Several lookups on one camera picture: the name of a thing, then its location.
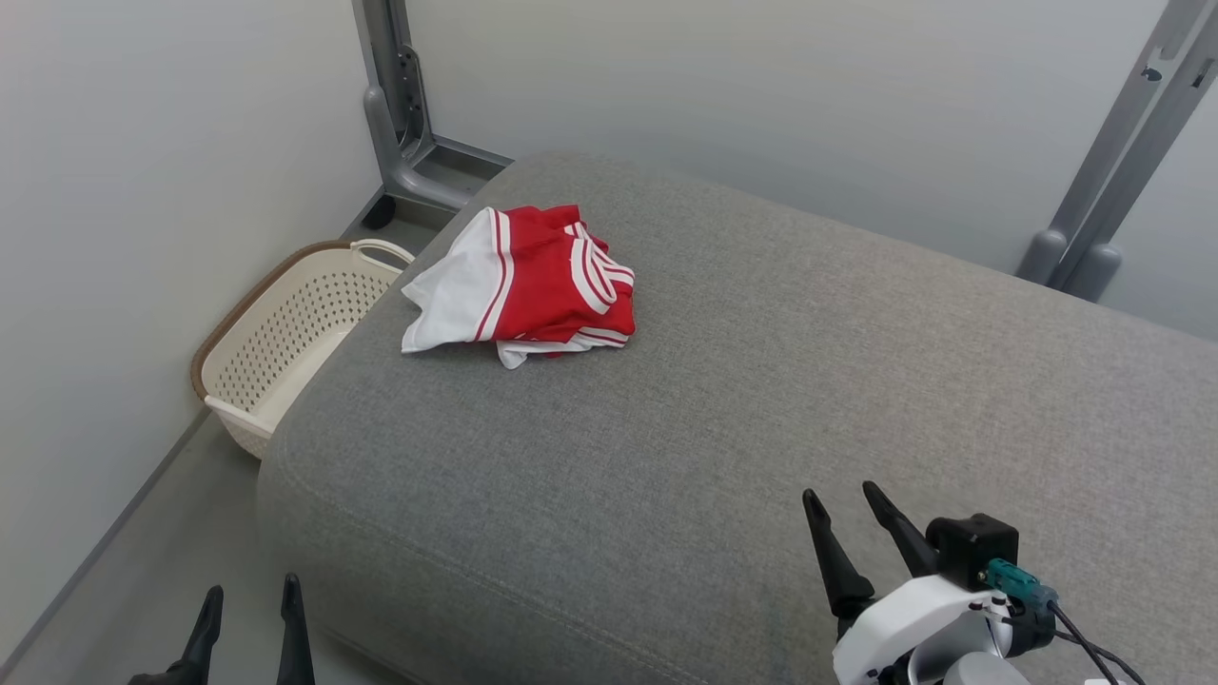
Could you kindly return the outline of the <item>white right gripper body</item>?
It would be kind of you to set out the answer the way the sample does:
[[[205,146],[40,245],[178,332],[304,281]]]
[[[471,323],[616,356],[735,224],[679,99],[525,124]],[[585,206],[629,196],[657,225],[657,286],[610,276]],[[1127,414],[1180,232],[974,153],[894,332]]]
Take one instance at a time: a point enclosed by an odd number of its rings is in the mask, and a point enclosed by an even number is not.
[[[865,609],[834,648],[836,680],[878,684],[892,669],[914,684],[980,684],[1009,667],[1010,626],[1000,594],[971,594],[918,577]]]

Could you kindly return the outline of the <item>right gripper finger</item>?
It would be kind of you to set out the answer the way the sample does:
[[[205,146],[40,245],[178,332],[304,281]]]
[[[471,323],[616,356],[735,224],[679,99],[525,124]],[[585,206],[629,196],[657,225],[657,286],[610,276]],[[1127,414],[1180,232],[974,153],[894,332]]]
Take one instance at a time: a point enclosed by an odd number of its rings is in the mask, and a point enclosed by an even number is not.
[[[828,511],[812,489],[803,491],[803,507],[831,613],[836,620],[857,620],[875,603],[875,586],[840,547]]]
[[[934,577],[938,573],[938,552],[914,527],[914,522],[896,508],[875,481],[862,481],[862,491],[875,513],[875,520],[889,533],[911,577]]]

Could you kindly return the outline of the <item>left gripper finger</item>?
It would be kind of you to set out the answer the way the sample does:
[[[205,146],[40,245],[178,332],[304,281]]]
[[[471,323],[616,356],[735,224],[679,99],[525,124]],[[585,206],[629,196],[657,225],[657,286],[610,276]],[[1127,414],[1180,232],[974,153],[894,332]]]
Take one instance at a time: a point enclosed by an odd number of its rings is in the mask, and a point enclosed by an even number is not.
[[[220,585],[209,587],[181,657],[174,659],[164,672],[135,674],[128,684],[207,684],[209,658],[220,634],[223,605],[225,605],[223,587]]]
[[[315,684],[307,619],[304,619],[304,598],[302,598],[301,581],[295,573],[287,573],[285,577],[280,617],[285,624],[285,633],[276,684]]]

